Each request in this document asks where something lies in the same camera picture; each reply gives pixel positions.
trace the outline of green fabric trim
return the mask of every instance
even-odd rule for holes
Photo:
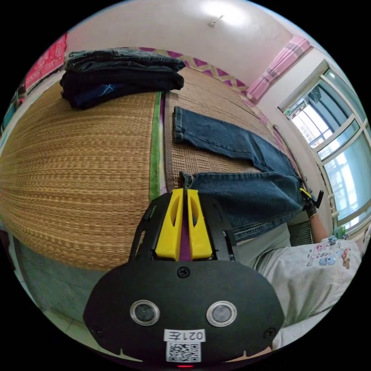
[[[157,93],[155,109],[152,122],[152,143],[151,143],[151,162],[150,162],[150,202],[160,196],[160,147],[159,147],[159,127],[160,127],[160,107],[161,93]]]

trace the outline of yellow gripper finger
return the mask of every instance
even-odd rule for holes
[[[187,203],[189,244],[191,247],[192,260],[208,259],[213,252],[197,190],[187,190]]]
[[[155,250],[159,258],[179,261],[183,203],[184,190],[174,189]]]

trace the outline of window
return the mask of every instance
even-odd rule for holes
[[[354,110],[358,113],[362,122],[366,119],[366,113],[358,97],[353,90],[332,70],[328,69],[324,74],[348,99]]]
[[[338,148],[348,142],[349,139],[353,137],[353,135],[359,129],[359,125],[357,124],[356,120],[353,120],[352,123],[348,126],[346,130],[344,130],[335,140],[333,140],[330,144],[328,144],[325,148],[318,151],[318,156],[321,160],[327,158],[333,152],[335,152]]]
[[[327,68],[283,112],[312,149],[334,194],[334,227],[351,232],[371,222],[371,128],[358,96]]]
[[[291,120],[312,148],[317,147],[333,133],[310,104],[297,109]]]
[[[371,148],[363,134],[324,167],[334,191],[339,220],[371,200]]]

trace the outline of jeans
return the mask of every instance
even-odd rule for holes
[[[185,187],[219,201],[236,241],[255,238],[299,214],[302,180],[285,154],[236,125],[175,107],[174,140],[250,161],[261,173],[181,173]]]
[[[70,53],[60,85],[71,107],[86,109],[129,94],[180,90],[181,60],[126,48]]]
[[[95,51],[73,51],[69,54],[66,71],[87,72],[121,67],[148,70],[180,71],[186,64],[179,59],[149,51],[116,48]]]

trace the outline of stack of clothes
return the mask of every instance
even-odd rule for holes
[[[128,48],[71,52],[60,85],[72,108],[87,109],[129,94],[180,90],[183,61]]]

